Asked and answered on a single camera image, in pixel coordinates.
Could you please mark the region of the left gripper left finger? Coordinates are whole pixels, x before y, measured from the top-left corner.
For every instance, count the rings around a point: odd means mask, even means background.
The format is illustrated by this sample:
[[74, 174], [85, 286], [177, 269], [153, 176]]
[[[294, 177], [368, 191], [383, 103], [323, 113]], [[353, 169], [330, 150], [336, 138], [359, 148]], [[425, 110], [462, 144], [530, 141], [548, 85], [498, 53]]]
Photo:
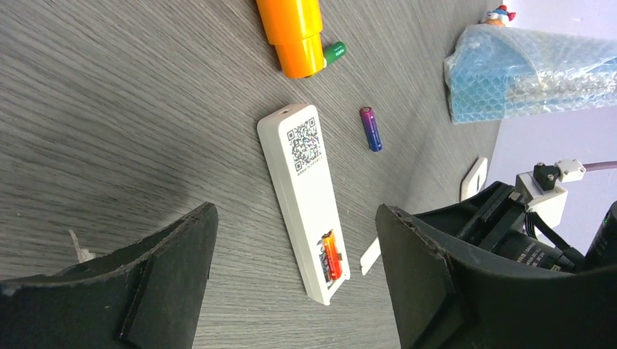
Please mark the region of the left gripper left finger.
[[191, 348], [218, 230], [205, 203], [51, 276], [1, 282], [3, 348]]

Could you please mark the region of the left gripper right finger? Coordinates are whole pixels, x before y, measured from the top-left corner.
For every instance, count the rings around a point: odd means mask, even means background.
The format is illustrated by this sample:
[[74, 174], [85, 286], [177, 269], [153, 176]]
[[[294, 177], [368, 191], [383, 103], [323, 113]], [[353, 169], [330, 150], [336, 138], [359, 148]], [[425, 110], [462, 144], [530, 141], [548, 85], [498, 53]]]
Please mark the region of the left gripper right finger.
[[375, 223], [402, 348], [616, 346], [615, 267], [534, 268], [394, 206], [379, 206]]

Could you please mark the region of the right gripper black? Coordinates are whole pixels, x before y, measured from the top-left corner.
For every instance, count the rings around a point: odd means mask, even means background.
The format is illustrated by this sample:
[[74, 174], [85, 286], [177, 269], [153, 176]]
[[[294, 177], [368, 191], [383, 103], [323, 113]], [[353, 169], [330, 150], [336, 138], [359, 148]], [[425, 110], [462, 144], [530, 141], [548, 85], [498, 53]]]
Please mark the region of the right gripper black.
[[525, 205], [514, 186], [494, 182], [460, 203], [416, 217], [453, 238], [496, 251], [508, 237], [522, 234]]

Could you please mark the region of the small white remote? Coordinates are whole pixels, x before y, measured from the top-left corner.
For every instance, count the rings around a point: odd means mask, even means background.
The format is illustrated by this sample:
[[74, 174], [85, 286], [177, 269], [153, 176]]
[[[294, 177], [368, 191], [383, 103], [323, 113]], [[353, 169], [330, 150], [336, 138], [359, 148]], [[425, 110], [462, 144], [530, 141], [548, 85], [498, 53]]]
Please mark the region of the small white remote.
[[479, 157], [461, 181], [460, 201], [478, 194], [487, 179], [488, 159]]

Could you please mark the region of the white battery cover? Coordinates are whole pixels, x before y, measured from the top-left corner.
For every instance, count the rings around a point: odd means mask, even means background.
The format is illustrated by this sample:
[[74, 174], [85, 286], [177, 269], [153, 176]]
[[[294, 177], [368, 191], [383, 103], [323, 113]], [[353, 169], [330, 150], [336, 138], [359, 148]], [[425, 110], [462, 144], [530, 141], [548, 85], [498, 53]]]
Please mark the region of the white battery cover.
[[375, 238], [373, 242], [369, 245], [363, 255], [360, 257], [360, 270], [363, 276], [366, 276], [370, 271], [371, 267], [374, 265], [375, 261], [381, 255], [381, 246], [379, 238]]

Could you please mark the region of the dark brown battery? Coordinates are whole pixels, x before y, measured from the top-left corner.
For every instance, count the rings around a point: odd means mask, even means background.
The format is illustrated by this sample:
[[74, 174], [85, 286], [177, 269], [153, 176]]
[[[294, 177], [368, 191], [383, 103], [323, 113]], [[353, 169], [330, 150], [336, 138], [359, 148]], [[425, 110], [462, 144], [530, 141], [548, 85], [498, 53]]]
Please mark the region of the dark brown battery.
[[327, 252], [326, 252], [323, 240], [320, 240], [317, 246], [319, 248], [319, 261], [322, 266], [322, 272], [324, 274], [326, 286], [331, 287], [331, 285], [333, 284], [333, 277], [331, 274], [330, 265], [328, 262], [328, 256], [327, 256]]

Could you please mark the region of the white remote control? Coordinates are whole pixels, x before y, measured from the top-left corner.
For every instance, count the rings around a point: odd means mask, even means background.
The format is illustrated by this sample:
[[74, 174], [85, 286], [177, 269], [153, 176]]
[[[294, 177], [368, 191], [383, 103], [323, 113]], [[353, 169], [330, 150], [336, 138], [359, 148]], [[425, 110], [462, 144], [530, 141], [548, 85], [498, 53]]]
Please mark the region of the white remote control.
[[[286, 105], [259, 120], [257, 131], [306, 293], [329, 305], [351, 270], [317, 108]], [[343, 274], [327, 287], [317, 244], [330, 231]]]

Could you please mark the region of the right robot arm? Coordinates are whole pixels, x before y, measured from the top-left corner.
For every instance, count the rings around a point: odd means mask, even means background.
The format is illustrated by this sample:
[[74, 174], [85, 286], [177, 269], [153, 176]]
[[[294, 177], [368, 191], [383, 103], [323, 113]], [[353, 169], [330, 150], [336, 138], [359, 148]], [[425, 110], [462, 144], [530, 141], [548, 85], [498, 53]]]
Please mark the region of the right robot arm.
[[416, 217], [471, 246], [531, 267], [580, 273], [605, 265], [583, 256], [538, 213], [525, 208], [514, 186], [494, 182], [458, 204]]

